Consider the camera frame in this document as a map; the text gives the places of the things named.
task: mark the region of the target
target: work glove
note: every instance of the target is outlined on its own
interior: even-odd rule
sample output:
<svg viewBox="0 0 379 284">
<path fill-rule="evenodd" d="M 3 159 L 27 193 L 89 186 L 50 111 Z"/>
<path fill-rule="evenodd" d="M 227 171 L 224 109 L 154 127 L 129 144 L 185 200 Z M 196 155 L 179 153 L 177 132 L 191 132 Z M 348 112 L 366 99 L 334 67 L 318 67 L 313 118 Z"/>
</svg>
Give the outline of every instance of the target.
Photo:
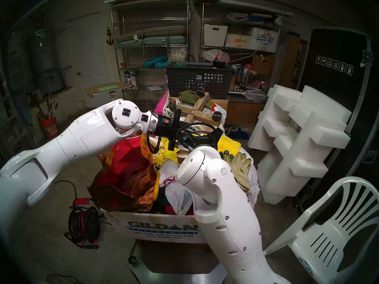
<svg viewBox="0 0 379 284">
<path fill-rule="evenodd" d="M 179 99 L 182 103 L 192 104 L 194 105 L 197 100 L 199 99 L 199 96 L 194 91 L 182 91 L 179 93 Z M 205 106 L 212 110 L 213 107 L 213 101 L 208 100 Z"/>
<path fill-rule="evenodd" d="M 224 152 L 221 151 L 220 156 L 229 164 L 238 186 L 244 193 L 250 193 L 248 172 L 251 167 L 251 159 L 246 159 L 246 155 L 241 154 L 240 151 L 235 156 L 229 154 L 227 150 Z"/>
</svg>

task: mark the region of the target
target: white door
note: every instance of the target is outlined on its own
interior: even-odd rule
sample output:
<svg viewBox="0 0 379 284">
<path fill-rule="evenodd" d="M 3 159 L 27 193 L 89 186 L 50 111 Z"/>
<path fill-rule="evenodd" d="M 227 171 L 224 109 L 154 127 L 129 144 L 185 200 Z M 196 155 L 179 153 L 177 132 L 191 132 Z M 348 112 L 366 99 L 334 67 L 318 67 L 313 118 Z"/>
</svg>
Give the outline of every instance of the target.
<svg viewBox="0 0 379 284">
<path fill-rule="evenodd" d="M 88 96 L 84 89 L 109 82 L 103 43 L 100 15 L 93 14 L 70 22 L 67 26 L 72 69 L 76 73 L 75 86 L 82 91 L 87 108 L 97 108 L 112 101 L 109 93 Z"/>
</svg>

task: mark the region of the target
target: red bag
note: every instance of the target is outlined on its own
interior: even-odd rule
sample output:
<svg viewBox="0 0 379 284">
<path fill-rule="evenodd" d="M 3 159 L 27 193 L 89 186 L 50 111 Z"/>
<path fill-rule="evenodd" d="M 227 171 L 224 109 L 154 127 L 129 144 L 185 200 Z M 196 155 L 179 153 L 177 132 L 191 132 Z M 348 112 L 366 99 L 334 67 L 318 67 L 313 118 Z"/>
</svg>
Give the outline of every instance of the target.
<svg viewBox="0 0 379 284">
<path fill-rule="evenodd" d="M 125 139 L 112 147 L 107 157 L 99 154 L 103 168 L 88 191 L 100 208 L 147 212 L 151 209 L 156 173 L 141 154 L 141 137 Z"/>
</svg>

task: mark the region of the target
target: orange bucket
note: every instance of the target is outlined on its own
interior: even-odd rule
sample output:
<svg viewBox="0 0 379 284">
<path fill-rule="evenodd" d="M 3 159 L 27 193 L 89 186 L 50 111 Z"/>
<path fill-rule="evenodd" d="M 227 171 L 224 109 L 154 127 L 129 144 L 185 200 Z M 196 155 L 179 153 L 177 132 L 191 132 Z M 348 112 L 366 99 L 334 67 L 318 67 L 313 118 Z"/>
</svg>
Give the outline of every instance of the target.
<svg viewBox="0 0 379 284">
<path fill-rule="evenodd" d="M 56 118 L 50 118 L 49 120 L 44 120 L 40 122 L 42 128 L 44 129 L 48 139 L 53 139 L 58 136 L 58 125 L 56 124 Z"/>
</svg>

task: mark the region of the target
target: black mesh basket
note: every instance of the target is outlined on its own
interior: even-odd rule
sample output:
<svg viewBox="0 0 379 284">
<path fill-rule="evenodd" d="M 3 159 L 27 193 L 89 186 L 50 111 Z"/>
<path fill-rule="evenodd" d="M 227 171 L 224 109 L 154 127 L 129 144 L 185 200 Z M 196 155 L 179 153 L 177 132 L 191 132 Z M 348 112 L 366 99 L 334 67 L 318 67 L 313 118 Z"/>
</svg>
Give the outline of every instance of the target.
<svg viewBox="0 0 379 284">
<path fill-rule="evenodd" d="M 197 91 L 203 87 L 213 99 L 226 100 L 233 69 L 213 69 L 211 63 L 178 63 L 168 66 L 167 79 L 171 97 L 178 97 L 182 91 Z"/>
</svg>

